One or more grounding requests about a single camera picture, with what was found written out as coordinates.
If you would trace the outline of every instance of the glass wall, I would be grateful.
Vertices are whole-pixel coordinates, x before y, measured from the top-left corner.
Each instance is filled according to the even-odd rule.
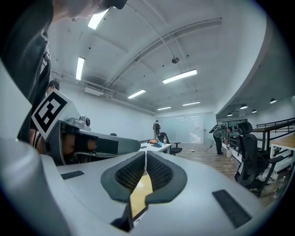
[[[196,113],[157,118],[157,120],[161,125],[160,131],[167,134],[170,142],[205,143],[204,137],[205,139],[212,139],[212,134],[208,132],[215,125],[213,113]]]

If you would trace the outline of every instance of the railing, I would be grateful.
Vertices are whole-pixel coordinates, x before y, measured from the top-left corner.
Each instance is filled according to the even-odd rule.
[[[291,134],[295,131],[295,118],[290,118],[286,120],[280,120],[276,122],[270,122],[265,124],[256,125],[256,129],[253,129],[252,132],[262,133],[262,138],[257,138],[257,140],[262,141],[262,150],[265,149],[268,151],[270,140],[274,140],[285,135]],[[285,134],[270,138],[270,133],[274,132],[285,132]]]
[[[262,150],[264,150],[266,147],[266,150],[268,151],[270,146],[270,140],[274,140],[295,132],[295,118],[280,120],[280,121],[270,122],[265,124],[258,124],[256,125],[256,127],[257,128],[253,129],[252,132],[257,132],[257,133],[262,132],[262,138],[257,138],[257,140],[262,141]],[[274,133],[274,132],[276,133],[286,132],[286,133],[270,138],[270,133]],[[237,151],[239,156],[239,154],[241,154],[239,138],[228,135],[228,141],[229,141],[230,147],[234,149],[235,151]]]
[[[238,153],[238,156],[242,154],[239,137],[233,137],[228,135],[228,141],[229,141],[230,147]]]

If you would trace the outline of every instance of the office chair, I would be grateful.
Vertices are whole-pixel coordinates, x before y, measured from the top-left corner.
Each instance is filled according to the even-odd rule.
[[[164,136],[166,136],[167,143],[170,144],[169,139],[168,139],[168,136],[167,136],[167,134],[164,133],[164,132],[161,132],[161,133],[160,133],[160,135],[158,136],[158,139],[159,139],[162,143],[164,143]],[[171,155],[174,155],[174,156],[175,156],[175,154],[180,153],[180,152],[183,150],[181,147],[178,147],[178,144],[179,144],[179,143],[180,143],[180,142],[175,142],[176,147],[170,147],[170,154],[171,154]]]
[[[283,160],[284,156],[269,158],[262,150],[257,149],[257,138],[252,132],[252,125],[249,122],[240,122],[238,125],[242,163],[239,165],[235,180],[242,186],[251,190],[258,197],[262,189],[267,185],[273,169],[277,162]],[[262,182],[256,177],[263,173],[271,164],[266,179]]]

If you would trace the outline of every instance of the fluorescent light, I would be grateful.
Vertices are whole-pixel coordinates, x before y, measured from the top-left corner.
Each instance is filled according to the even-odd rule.
[[[84,58],[82,57],[78,58],[77,71],[76,71],[76,79],[78,80],[81,80],[84,61],[85,61]]]
[[[169,108],[171,108],[171,106],[169,106],[169,107],[164,107],[164,108],[159,108],[159,109],[157,109],[157,110],[159,111],[159,110],[164,110],[164,109],[169,109]]]
[[[188,105],[193,105],[193,104],[198,104],[198,103],[200,103],[200,102],[197,101],[197,102],[187,103],[187,104],[183,104],[183,106],[188,106]]]
[[[101,12],[99,14],[95,14],[92,16],[91,20],[89,21],[88,27],[92,28],[92,29],[96,29],[98,24],[100,23],[101,19],[104,17],[104,15],[106,14],[106,12],[109,9],[105,10],[104,12]]]
[[[192,71],[188,71],[188,72],[182,73],[182,74],[180,74],[178,76],[174,76],[174,77],[171,77],[169,79],[163,80],[163,83],[170,83],[170,82],[175,81],[177,79],[183,79],[185,77],[196,75],[196,74],[197,74],[197,70],[194,69]]]
[[[144,89],[142,89],[142,90],[140,90],[139,92],[137,92],[137,93],[135,93],[135,94],[129,96],[128,98],[131,99],[131,98],[134,98],[134,97],[136,97],[136,96],[138,96],[138,95],[140,95],[140,94],[143,94],[143,93],[145,93],[145,90],[144,90]]]

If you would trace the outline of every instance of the black jacket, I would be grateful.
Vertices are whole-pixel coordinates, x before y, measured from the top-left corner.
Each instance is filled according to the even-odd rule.
[[[18,139],[29,142],[31,113],[45,96],[50,75],[50,63],[40,75],[47,50],[47,30],[53,18],[52,0],[23,3],[23,11],[14,15],[0,41],[0,56],[11,78],[32,104]]]

